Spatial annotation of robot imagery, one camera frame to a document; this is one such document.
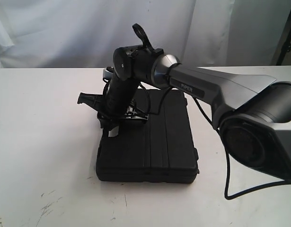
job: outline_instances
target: black carrying case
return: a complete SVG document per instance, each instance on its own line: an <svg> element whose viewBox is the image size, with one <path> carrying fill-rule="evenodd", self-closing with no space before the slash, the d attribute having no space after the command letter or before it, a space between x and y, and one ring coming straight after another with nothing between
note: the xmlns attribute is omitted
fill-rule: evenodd
<svg viewBox="0 0 291 227"><path fill-rule="evenodd" d="M162 90L148 90L151 110L156 111ZM134 99L145 110L145 92ZM190 129L184 94L171 90L160 115L150 115L146 124L125 122L116 137L103 133L96 173L101 181L192 183L199 173L198 154Z"/></svg>

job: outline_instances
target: white curtain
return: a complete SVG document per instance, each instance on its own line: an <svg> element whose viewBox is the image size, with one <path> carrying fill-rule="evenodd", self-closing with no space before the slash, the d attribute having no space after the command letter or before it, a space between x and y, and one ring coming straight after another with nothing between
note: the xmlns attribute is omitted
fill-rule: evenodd
<svg viewBox="0 0 291 227"><path fill-rule="evenodd" d="M153 46L188 67L268 65L291 0L0 0L0 67L105 67L114 49Z"/></svg>

